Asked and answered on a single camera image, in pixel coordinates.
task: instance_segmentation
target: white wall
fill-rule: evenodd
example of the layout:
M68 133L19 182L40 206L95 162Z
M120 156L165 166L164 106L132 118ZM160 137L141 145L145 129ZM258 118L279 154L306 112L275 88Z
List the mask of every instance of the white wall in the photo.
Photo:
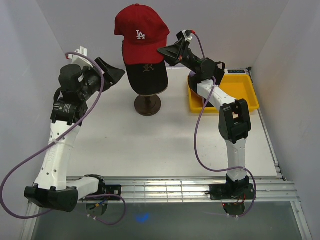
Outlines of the white wall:
M253 66L253 82L280 167L320 239L320 2L290 0Z
M66 62L35 0L0 0L0 181L48 144L53 95ZM43 157L21 167L4 188L6 204L18 215L26 214L24 189ZM0 207L0 222L0 239L19 239L23 220Z
M168 25L173 44L176 34L195 30L207 57L228 68L254 64L288 0L37 0L64 51L82 45L90 56L124 67L122 36L114 36L115 17L136 2L155 9ZM194 39L192 51L201 52Z

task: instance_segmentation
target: cable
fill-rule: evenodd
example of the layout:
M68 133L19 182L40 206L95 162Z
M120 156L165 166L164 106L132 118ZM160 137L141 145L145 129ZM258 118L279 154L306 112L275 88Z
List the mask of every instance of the cable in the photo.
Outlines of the cable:
M101 195L92 195L92 196L89 195L89 196L86 196L85 198L86 199L94 199L94 198L100 198L100 197L116 197L116 198L120 199L123 202L124 209L123 209L123 213L122 213L121 217L119 218L119 220L117 220L115 222L107 222L107 221L104 221L104 220L102 220L102 219L100 219L98 217L91 216L90 214L84 214L84 213L80 213L80 212L79 212L79 214L91 217L94 220L97 220L100 223L103 223L103 224L108 225L108 226L113 226L113 225L116 225L116 224L120 223L122 221L122 219L124 219L124 217L126 215L126 212L127 212L127 204L126 204L126 201L123 199L123 197L119 196L119 195L116 195L116 194L101 194Z
M56 141L60 141L62 138L64 138L68 133L70 133L73 129L75 129L80 123L83 122L83 120L92 112L92 110L96 107L100 97L101 97L101 94L103 93L103 89L104 89L104 85L105 85L105 81L104 81L104 75L103 75L103 72L102 72L102 69L99 67L99 65L91 58L85 56L85 55L82 55L80 53L77 53L77 52L67 52L65 54L65 56L67 57L68 55L77 55L81 58L84 58L86 60L88 60L99 72L99 75L101 77L101 87L100 87L100 90L99 90L99 94L98 96L96 97L96 100L94 101L92 107L84 114L84 116L79 120L77 121L73 126L71 126L67 131L65 131L64 133L62 133L57 139ZM37 157L38 155L42 154L43 152L47 151L49 148L51 148L52 146L54 146L56 144L55 141L53 141L52 143L50 143L49 145L47 145L46 147L44 147L43 149L41 149L40 151L36 152L35 154L33 154L32 156L28 157L26 160L24 160L23 162L19 163L17 166L15 166L3 179L2 183L1 183L1 186L0 186L0 204L1 206L3 207L3 209L9 214L11 215L12 217L14 218L17 218L17 219L33 219L33 218L37 218L37 217L40 217L44 214L47 214L49 212L52 211L51 210L48 210L48 211L45 211L45 212L42 212L42 213L39 213L39 214L36 214L36 215L33 215L33 216L20 216L20 215L17 215L15 213L13 213L5 204L4 202L4 187L5 187L5 184L8 180L8 178L18 169L20 168L22 165L28 163L29 161L31 161L32 159L34 159L35 157Z
M199 45L200 45L200 48L201 48L201 51L202 51L202 55L203 57L205 57L205 54L204 54L204 51L203 51L203 47L202 47L202 44L201 44L201 41L200 41L200 38L198 37L198 35L196 34L195 31L191 31L195 36L196 38L198 39L198 42L199 42ZM211 171L211 172L215 172L215 173L221 173L221 172L226 172L226 171L230 171L230 170L234 170L234 169L243 169L245 170L246 172L248 172L252 178L252 181L253 181L253 185L254 185L254 195L253 195L253 200L252 200L252 203L251 205L249 206L248 210L245 211L243 214L241 215L227 215L227 216L231 216L231 217L234 217L234 218L240 218L240 217L243 217L245 215L247 215L247 213L252 209L252 207L254 206L255 204L255 200L256 200L256 195L257 195L257 184L256 184L256 180L253 176L253 174L245 167L242 167L242 166L234 166L234 167L230 167L230 168L225 168L225 169L219 169L219 170L216 170L216 169L211 169L211 168L208 168L206 167L200 160L199 158L199 155L198 155L198 150L197 150L197 134L198 134L198 128L199 128L199 124L200 124L200 120L201 120L201 117L202 115L204 114L204 111L205 111L205 108L209 102L209 99L211 98L213 92L214 92L214 89L215 89L215 85L216 85L216 78L213 76L213 87L201 109L201 112L199 114L199 117L198 117L198 120L197 120L197 123L195 125L195 131L194 131L194 139L193 139L193 142L194 142L194 153L195 153L195 157L196 159L198 160L199 164L206 170L208 171ZM220 213L211 213L211 212L206 212L207 214L211 214L211 215L219 215L219 216L225 216L225 214L220 214Z

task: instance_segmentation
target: yellow bin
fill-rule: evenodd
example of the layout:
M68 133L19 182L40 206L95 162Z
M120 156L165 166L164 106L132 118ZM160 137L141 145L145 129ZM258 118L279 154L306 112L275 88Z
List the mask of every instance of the yellow bin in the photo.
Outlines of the yellow bin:
M249 112L253 112L259 108L254 86L247 74L225 74L220 88L235 99L245 99L248 103ZM191 91L189 86L188 93L190 111L194 114L199 114L204 106L202 98ZM218 110L215 107L206 107L204 113L218 113Z

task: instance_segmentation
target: cap brim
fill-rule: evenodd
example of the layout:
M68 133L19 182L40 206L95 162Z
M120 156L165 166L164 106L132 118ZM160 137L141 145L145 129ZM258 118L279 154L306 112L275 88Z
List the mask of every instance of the cap brim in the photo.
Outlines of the cap brim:
M166 46L167 38L145 45L132 44L128 40L124 39L122 50L124 63L127 65L158 64L165 59L165 57L158 52L158 48Z

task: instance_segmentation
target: purple cable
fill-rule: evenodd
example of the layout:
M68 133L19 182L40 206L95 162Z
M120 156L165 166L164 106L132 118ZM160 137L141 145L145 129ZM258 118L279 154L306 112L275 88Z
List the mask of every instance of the purple cable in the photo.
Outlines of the purple cable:
M104 220L102 220L102 219L100 219L98 217L95 218L94 216L91 216L90 214L88 215L88 214L84 214L84 213L80 213L80 212L79 212L79 214L82 214L82 215L85 215L85 216L90 216L91 218L99 221L100 223L108 225L108 226L116 225L116 224L120 223L124 219L124 217L126 215L126 212L127 212L127 205L126 205L126 201L122 198L122 196L115 195L115 194L101 194L101 195L86 196L85 198L86 199L94 199L94 198L97 198L97 197L98 198L100 198L100 197L116 197L116 198L120 199L123 202L123 205L124 205L123 214L119 218L119 220L117 220L115 222L107 222L107 221L104 221Z
M75 129L75 127L77 127L80 123L82 123L82 121L92 112L92 110L95 108L95 106L97 105L100 97L101 97L101 94L103 92L103 89L104 89L104 84L105 84L105 81L104 81L104 75L103 75L103 72L102 72L102 69L99 67L99 65L94 61L92 60L91 58L85 56L85 55L82 55L80 53L77 53L77 52L67 52L65 54L65 56L67 57L68 55L77 55L79 57L82 57L86 60L88 60L94 67L96 67L96 69L98 70L99 72L99 75L101 77L101 87L100 87L100 90L99 90L99 94L96 98L96 100L94 101L92 107L85 113L85 115L78 121L76 122L73 126L71 126L67 131L65 131L63 134L61 134L56 140L59 141L61 140L62 138L64 138L68 133L70 133L73 129ZM5 202L4 202L4 187L5 187L5 184L8 180L8 178L18 169L20 168L22 165L26 164L27 162L29 162L30 160L34 159L35 157L37 157L38 155L42 154L43 152L47 151L49 148L51 148L52 146L54 146L56 143L55 142L52 142L50 143L49 145L47 145L46 147L44 147L43 149L41 149L40 151L36 152L35 154L33 154L32 156L28 157L26 160L24 160L23 162L19 163L17 166L15 166L3 179L2 183L1 183L1 186L0 186L0 204L1 206L3 207L3 209L9 214L11 215L12 217L14 218L17 218L17 219L33 219L33 218L37 218L37 217L40 217L44 214L47 214L49 212L51 212L52 210L48 210L48 211L45 211L45 212L42 212L42 213L39 213L39 214L36 214L36 215L33 215L33 216L20 216L20 215L17 215L15 213L13 213L12 211L10 211L10 209L6 206Z
M198 36L196 33L194 33L194 35L195 35L195 37L197 38L197 40L198 40L198 42L199 42L199 46L200 46L200 49L201 49L201 52L202 52L202 56L203 56L203 58L205 58L205 52L204 52L204 49L203 49L203 47L202 47L200 38L199 38L199 36ZM252 209L252 207L254 206L255 200L256 200L257 184L256 184L256 180L255 180L253 174L252 174L247 168L241 167L241 166L235 166L235 167L230 167L230 168L221 169L221 170L215 170L215 169L208 168L208 167L206 167L206 166L201 162L201 160L200 160L200 158L199 158L199 155L198 155L198 150L197 150L197 134L198 134L198 128L199 128L200 120L201 120L202 115L204 114L204 111L205 111L205 108L206 108L206 106L207 106L207 104L208 104L208 102L209 102L209 99L211 98L211 96L212 96L212 94L213 94L213 92L214 92L215 85L216 85L216 82L217 82L215 76L213 76L212 80L213 80L213 87L212 87L212 89L211 89L211 91L210 91L210 93L209 93L209 96L207 97L207 99L206 99L203 107L202 107L202 110L201 110L201 112L200 112L198 121L197 121L196 126L195 126L195 131L194 131L194 153L195 153L196 159L198 160L199 164L200 164L203 168L205 168L206 170L208 170L208 171L215 172L215 173L220 173L220 172L226 172L226 171L230 171L230 170L234 170L234 169L243 169L243 170L245 170L246 172L248 172L248 173L250 174L250 176L251 176L251 178L252 178L252 181L253 181L253 185L254 185L254 195L253 195L252 203L250 204L248 210L245 211L243 214L241 214L241 215L239 215L239 216L230 215L231 217L234 217L234 218L236 218L236 217L240 218L240 217L245 216L245 215ZM220 213L210 213L210 212L206 212L206 214L225 216L225 214L220 214Z

